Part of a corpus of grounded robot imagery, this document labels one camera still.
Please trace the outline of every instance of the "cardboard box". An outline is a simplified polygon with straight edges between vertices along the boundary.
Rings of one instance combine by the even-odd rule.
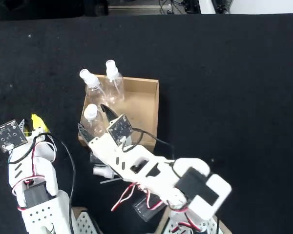
[[[102,75],[96,75],[100,81],[104,79]],[[111,107],[118,115],[126,114],[131,125],[136,128],[157,135],[158,102],[159,102],[159,81],[155,79],[142,79],[124,77],[125,102],[121,106]],[[84,100],[84,108],[89,103]],[[132,141],[136,142],[140,133],[132,134]],[[79,141],[85,146],[82,138]],[[141,145],[149,151],[153,151],[156,141],[144,134]]]

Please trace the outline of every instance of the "black fabric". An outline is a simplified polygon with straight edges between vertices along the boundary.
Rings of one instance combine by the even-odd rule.
[[[132,208],[141,193],[110,212],[127,183],[100,185],[77,140],[78,73],[103,74],[107,59],[125,76],[160,80],[158,137],[232,185],[218,215],[233,233],[293,233],[293,15],[0,22],[0,124],[41,116],[75,159],[73,205],[106,234],[151,232],[159,215],[144,223]],[[24,233],[6,161],[0,152],[0,233]],[[69,192],[64,150],[55,167]]]

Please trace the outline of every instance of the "plastic bottle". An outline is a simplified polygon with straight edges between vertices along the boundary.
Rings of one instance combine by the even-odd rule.
[[[95,104],[89,104],[84,110],[82,125],[94,137],[101,137],[104,134],[103,117]]]
[[[124,78],[122,74],[118,72],[114,60],[108,60],[106,62],[106,76],[104,88],[108,104],[117,105],[118,102],[124,101]]]
[[[97,106],[100,104],[107,104],[106,94],[103,91],[99,79],[87,69],[82,69],[79,72],[79,76],[86,83],[86,103],[93,103]]]

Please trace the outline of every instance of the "yellow tape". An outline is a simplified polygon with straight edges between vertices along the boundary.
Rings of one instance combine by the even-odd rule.
[[[45,123],[43,122],[43,120],[36,114],[31,114],[31,119],[33,121],[33,128],[37,129],[39,127],[42,127],[42,129],[45,132],[49,132],[48,127],[45,125]]]

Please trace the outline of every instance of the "cardboard tray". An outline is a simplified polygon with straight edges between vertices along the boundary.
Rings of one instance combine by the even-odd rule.
[[[96,75],[100,81],[102,75]],[[131,125],[136,128],[157,135],[158,103],[159,103],[159,81],[155,79],[142,79],[124,77],[125,102],[122,106],[111,107],[118,115],[126,114]],[[84,108],[89,103],[84,100]],[[132,134],[132,141],[136,142],[140,133]],[[83,139],[78,136],[79,141],[85,146]],[[144,134],[141,145],[149,151],[153,151],[156,141]]]

